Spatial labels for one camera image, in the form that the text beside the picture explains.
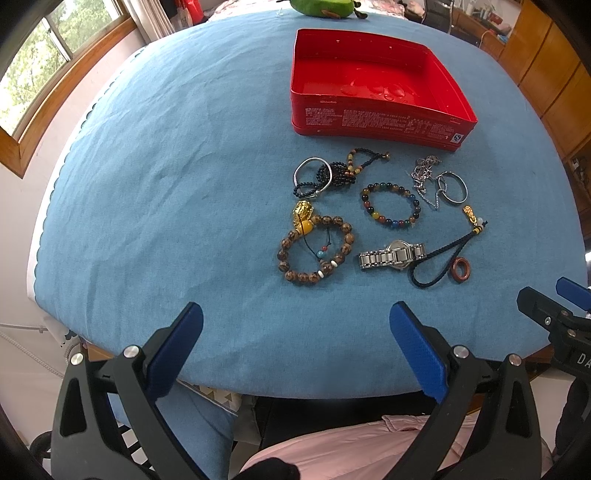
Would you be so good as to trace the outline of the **wooden bead bracelet gold charm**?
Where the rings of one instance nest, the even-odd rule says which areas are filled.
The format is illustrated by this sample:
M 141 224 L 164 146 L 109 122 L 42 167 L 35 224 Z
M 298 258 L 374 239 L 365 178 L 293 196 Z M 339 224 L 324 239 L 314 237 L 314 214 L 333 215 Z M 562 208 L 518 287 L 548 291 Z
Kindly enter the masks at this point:
M 345 263 L 353 252 L 356 236 L 353 227 L 341 216 L 319 215 L 308 200 L 298 201 L 294 206 L 293 227 L 280 240 L 276 253 L 277 269 L 284 280 L 302 286 L 313 286 L 327 280 Z M 311 246 L 308 236 L 315 230 L 325 234 L 325 243 L 318 248 Z M 290 265 L 290 249 L 301 242 L 315 258 L 317 265 L 311 271 L 298 271 Z

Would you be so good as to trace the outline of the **wooden wardrobe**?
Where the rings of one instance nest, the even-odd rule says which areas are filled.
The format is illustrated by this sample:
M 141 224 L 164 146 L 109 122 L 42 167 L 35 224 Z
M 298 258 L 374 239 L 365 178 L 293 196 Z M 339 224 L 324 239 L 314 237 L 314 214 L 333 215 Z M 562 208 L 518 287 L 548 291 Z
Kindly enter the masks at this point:
M 529 101 L 567 171 L 590 238 L 590 71 L 549 8 L 523 1 L 499 63 Z

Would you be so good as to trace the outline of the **pink trousers leg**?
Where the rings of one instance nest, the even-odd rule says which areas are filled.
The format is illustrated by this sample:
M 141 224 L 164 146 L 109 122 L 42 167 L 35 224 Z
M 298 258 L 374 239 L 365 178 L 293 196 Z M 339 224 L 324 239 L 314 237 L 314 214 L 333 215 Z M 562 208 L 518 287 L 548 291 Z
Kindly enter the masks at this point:
M 297 466 L 302 479 L 382 479 L 429 419 L 428 415 L 384 415 L 375 422 L 301 435 L 257 452 L 242 471 L 277 458 Z

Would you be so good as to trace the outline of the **green plush toy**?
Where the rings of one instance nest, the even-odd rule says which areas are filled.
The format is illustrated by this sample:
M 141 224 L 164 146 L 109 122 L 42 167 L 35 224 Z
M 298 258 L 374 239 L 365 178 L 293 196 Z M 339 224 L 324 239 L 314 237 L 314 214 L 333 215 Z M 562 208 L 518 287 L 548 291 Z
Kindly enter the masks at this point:
M 291 8 L 305 16 L 341 20 L 355 15 L 358 19 L 367 19 L 368 14 L 361 12 L 361 3 L 353 0 L 288 0 Z

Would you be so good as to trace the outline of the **black and red items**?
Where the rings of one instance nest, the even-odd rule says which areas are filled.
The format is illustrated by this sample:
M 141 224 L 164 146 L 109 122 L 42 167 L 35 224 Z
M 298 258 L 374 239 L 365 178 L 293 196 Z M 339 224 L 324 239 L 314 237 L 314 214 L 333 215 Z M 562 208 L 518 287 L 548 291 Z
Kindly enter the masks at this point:
M 198 0 L 161 1 L 161 5 L 175 31 L 204 23 L 207 16 Z

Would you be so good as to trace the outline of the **blue table cloth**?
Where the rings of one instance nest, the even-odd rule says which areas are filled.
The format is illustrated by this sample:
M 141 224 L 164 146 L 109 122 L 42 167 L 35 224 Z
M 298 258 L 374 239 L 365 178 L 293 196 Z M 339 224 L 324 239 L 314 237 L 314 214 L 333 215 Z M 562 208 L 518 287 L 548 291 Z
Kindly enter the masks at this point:
M 305 158 L 341 161 L 355 139 L 304 137 L 290 124 L 294 37 L 322 20 L 267 11 L 229 17 L 146 46 L 96 103 L 53 186 L 34 269 L 37 305 L 119 352 L 169 324 L 188 302 L 204 333 L 183 368 L 191 383 L 287 398 L 394 395 L 418 384 L 389 327 L 406 302 L 451 343 L 501 359 L 547 340 L 517 309 L 531 286 L 587 280 L 575 201 L 543 124 L 487 54 L 444 33 L 373 15 L 346 30 L 430 48 L 478 123 L 445 168 L 486 221 L 456 283 L 444 257 L 418 289 L 356 256 L 313 286 L 277 269 Z

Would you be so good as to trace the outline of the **red tin box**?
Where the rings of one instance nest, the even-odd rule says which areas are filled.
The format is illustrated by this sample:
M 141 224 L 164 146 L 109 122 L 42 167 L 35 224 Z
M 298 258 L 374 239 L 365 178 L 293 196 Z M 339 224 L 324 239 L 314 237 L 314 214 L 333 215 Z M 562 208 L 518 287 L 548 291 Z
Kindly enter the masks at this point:
M 376 33 L 300 29 L 291 125 L 307 136 L 398 141 L 457 151 L 478 123 L 427 46 Z

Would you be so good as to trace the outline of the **dark desk with clutter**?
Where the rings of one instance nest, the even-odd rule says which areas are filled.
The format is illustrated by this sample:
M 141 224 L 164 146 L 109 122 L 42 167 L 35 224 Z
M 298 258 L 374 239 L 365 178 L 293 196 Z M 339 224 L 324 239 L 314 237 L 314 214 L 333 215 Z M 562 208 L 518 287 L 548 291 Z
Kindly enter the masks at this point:
M 473 1 L 466 7 L 454 1 L 397 1 L 405 17 L 450 34 L 499 60 L 513 27 L 498 16 L 492 5 L 477 8 Z

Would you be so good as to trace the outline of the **wooden window frame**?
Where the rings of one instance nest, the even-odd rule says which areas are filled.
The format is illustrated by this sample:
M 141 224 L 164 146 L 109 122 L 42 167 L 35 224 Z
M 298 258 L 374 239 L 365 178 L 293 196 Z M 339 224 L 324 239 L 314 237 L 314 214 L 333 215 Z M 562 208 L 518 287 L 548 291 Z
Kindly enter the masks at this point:
M 136 29 L 122 1 L 47 1 L 1 54 L 1 164 L 22 179 L 83 78 Z

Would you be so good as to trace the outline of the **silver wrist watch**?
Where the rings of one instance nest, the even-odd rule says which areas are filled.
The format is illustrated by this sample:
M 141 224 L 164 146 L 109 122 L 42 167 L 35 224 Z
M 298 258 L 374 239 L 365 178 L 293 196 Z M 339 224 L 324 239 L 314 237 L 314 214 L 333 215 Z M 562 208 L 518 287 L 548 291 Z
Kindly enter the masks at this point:
M 362 252 L 359 254 L 359 263 L 363 270 L 391 267 L 396 270 L 405 270 L 416 261 L 427 257 L 423 243 L 409 243 L 403 240 L 394 240 L 387 248 Z

